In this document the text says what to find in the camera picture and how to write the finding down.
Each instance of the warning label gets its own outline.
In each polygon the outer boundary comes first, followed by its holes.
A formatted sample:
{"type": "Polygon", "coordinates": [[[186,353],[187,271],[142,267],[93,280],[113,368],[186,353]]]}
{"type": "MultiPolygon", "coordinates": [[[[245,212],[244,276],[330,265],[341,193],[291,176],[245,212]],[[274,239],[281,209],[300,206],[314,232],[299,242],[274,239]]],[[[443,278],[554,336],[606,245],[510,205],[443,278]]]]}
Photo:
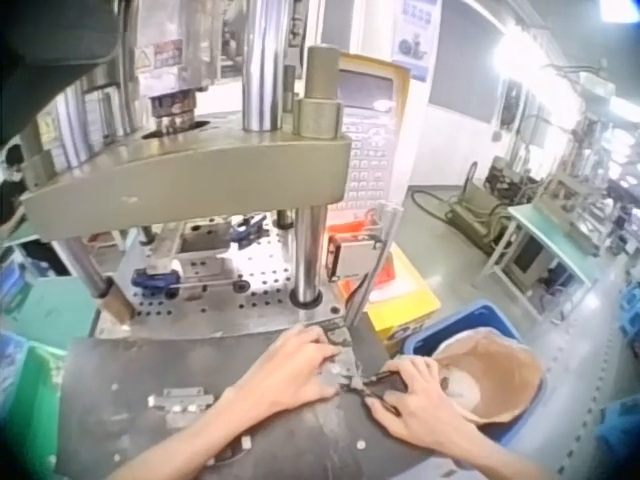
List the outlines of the warning label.
{"type": "Polygon", "coordinates": [[[169,40],[153,45],[153,68],[182,65],[182,40],[169,40]]]}
{"type": "Polygon", "coordinates": [[[136,73],[182,65],[182,55],[182,39],[168,40],[166,42],[136,48],[136,73]]]}
{"type": "Polygon", "coordinates": [[[146,72],[148,70],[153,70],[153,47],[144,47],[136,49],[136,61],[135,61],[135,70],[136,72],[146,72]]]}

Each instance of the poster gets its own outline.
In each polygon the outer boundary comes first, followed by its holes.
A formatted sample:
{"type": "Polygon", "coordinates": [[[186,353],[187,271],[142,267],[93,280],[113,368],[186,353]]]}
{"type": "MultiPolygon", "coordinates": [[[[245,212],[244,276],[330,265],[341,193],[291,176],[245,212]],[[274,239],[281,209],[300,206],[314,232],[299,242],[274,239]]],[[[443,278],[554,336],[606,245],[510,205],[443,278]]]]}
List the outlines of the poster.
{"type": "Polygon", "coordinates": [[[396,11],[392,61],[426,82],[437,47],[440,0],[401,0],[396,11]]]}

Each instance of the display screen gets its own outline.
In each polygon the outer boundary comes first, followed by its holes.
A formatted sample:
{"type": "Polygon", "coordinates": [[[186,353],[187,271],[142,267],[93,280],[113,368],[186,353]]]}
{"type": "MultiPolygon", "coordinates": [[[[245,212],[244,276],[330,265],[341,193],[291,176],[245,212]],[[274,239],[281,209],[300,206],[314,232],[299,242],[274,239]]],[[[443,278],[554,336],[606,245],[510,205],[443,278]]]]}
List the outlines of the display screen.
{"type": "Polygon", "coordinates": [[[338,100],[345,107],[389,111],[393,105],[393,80],[368,73],[340,70],[338,100]]]}

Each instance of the pliers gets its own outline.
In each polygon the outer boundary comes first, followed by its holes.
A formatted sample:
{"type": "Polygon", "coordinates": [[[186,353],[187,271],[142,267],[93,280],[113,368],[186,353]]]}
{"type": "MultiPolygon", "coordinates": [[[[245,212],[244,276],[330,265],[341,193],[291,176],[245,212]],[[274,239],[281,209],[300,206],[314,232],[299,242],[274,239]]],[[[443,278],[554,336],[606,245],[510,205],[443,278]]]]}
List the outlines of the pliers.
{"type": "Polygon", "coordinates": [[[338,384],[343,392],[356,393],[362,399],[375,398],[391,413],[400,416],[398,409],[383,398],[386,390],[397,390],[403,393],[407,391],[406,384],[397,372],[380,372],[368,378],[362,378],[359,375],[343,375],[338,384]]]}

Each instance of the control panel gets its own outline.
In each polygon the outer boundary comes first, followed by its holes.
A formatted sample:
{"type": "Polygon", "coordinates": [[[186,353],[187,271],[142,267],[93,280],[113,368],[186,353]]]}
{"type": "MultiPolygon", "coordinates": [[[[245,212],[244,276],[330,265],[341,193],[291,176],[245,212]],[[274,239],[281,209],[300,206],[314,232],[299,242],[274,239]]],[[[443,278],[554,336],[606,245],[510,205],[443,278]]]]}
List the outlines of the control panel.
{"type": "Polygon", "coordinates": [[[380,64],[387,62],[348,54],[342,60],[338,99],[344,106],[343,133],[352,140],[351,162],[344,199],[330,207],[329,223],[361,218],[388,199],[403,104],[396,65],[385,70],[380,64]]]}

